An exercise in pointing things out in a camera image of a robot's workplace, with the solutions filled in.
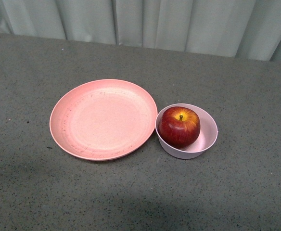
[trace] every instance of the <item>table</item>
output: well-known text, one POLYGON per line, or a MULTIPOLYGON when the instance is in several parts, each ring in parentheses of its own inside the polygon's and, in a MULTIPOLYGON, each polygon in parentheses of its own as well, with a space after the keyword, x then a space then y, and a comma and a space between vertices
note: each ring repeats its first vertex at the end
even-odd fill
POLYGON ((281 63, 0 34, 0 230, 281 230, 281 63), (53 107, 105 78, 205 109, 217 142, 190 160, 156 132, 117 160, 64 152, 53 107))

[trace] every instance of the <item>pink plate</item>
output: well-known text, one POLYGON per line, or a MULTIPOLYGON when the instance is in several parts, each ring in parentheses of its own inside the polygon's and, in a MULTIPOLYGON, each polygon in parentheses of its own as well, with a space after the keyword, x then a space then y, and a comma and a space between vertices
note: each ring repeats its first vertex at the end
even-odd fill
POLYGON ((151 95, 133 83, 102 79, 69 91, 55 105, 50 130, 71 155, 112 160, 138 149, 152 134, 157 107, 151 95))

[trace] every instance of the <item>white bowl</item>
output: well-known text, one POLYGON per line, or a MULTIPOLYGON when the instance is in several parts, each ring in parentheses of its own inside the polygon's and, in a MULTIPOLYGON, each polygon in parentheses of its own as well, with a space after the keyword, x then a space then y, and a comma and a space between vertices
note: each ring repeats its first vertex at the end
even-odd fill
POLYGON ((160 113, 158 114, 158 116, 155 120, 155 130, 156 130, 156 133, 158 134, 159 141, 160 141, 160 144, 163 147, 163 149, 170 155, 172 155, 176 158, 179 158, 179 159, 192 159, 192 158, 198 157, 200 154, 202 154, 204 151, 209 149, 215 143, 215 141, 217 140, 217 134, 218 134, 217 124, 215 123, 215 121, 211 117, 211 115, 208 114, 208 112, 206 112, 205 110, 203 110, 199 107, 196 107, 191 104, 186 104, 186 103, 173 104, 173 105, 167 106, 162 111, 160 111, 160 113), (200 119, 199 137, 193 144, 189 145, 188 147, 186 147, 184 149, 177 149, 177 148, 174 148, 174 147, 170 146, 169 144, 167 144, 161 138, 161 136, 158 132, 158 129, 157 129, 163 113, 168 108, 175 107, 175 106, 186 107, 186 108, 192 109, 199 116, 199 119, 200 119))

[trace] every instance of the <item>apple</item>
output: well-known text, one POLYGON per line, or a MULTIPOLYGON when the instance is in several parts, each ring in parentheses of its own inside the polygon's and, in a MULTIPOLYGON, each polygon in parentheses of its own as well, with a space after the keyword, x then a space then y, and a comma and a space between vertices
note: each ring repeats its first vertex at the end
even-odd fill
POLYGON ((170 107, 162 115, 158 132, 170 146, 177 149, 185 148, 197 140, 200 133, 200 119, 189 108, 170 107))

